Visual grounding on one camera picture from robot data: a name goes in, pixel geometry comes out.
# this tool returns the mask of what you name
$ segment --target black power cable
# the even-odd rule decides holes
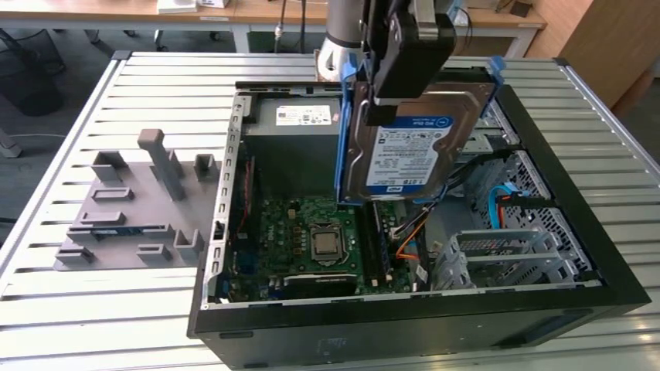
[[[275,52],[281,52],[281,39],[282,39],[282,34],[285,33],[285,12],[287,10],[287,0],[283,0],[282,2],[282,13],[281,13],[281,22],[278,23],[277,26],[277,50]]]
[[[301,54],[306,53],[306,18],[307,18],[307,0],[301,1],[303,6],[303,19],[301,20]]]
[[[463,48],[462,51],[458,53],[461,56],[463,52],[471,47],[473,45],[473,36],[475,35],[475,27],[473,25],[473,18],[471,18],[471,13],[467,12],[465,8],[459,8],[458,10],[462,11],[462,13],[467,17],[467,32],[466,32],[466,42],[463,43]]]
[[[423,220],[423,218],[426,218],[431,214],[431,211],[434,211],[434,208],[438,206],[441,200],[445,197],[445,194],[459,187],[467,181],[471,174],[481,165],[483,165],[489,161],[509,158],[515,151],[519,151],[522,149],[522,145],[509,145],[507,147],[501,148],[493,153],[478,155],[466,163],[466,165],[454,170],[446,182],[446,189],[443,189],[439,198],[434,202],[422,205],[418,211],[410,214],[409,219],[402,223],[402,225],[391,229],[390,235],[393,237],[401,235],[414,224],[418,224]]]

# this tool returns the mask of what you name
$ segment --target blue cable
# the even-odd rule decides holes
[[[491,225],[495,230],[499,230],[502,226],[499,225],[498,218],[498,192],[503,191],[509,195],[515,192],[521,192],[525,197],[530,195],[530,191],[521,191],[518,187],[511,182],[506,182],[503,185],[497,185],[489,193],[489,217],[491,219]]]

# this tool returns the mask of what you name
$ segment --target power supply label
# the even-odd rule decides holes
[[[331,125],[331,106],[279,106],[278,126]]]

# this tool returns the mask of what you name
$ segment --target cpu socket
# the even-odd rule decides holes
[[[345,234],[342,224],[315,223],[310,225],[313,237],[313,260],[330,266],[342,259],[345,252]]]

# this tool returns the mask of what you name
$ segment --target slotted metal surface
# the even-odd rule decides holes
[[[449,65],[487,66],[487,60],[457,58]],[[455,369],[462,364],[570,369],[586,363],[603,369],[660,369],[658,173],[621,124],[567,74],[570,69],[549,60],[510,60],[503,75],[654,303],[535,349],[315,369]],[[149,161],[135,141],[143,128],[161,128],[181,160],[199,152],[221,158],[235,81],[314,78],[307,56],[135,53],[129,63],[111,63],[0,250],[3,369],[227,369],[202,342],[186,337],[194,268],[62,273],[53,270],[54,256],[90,190],[98,150],[117,148],[127,161]]]

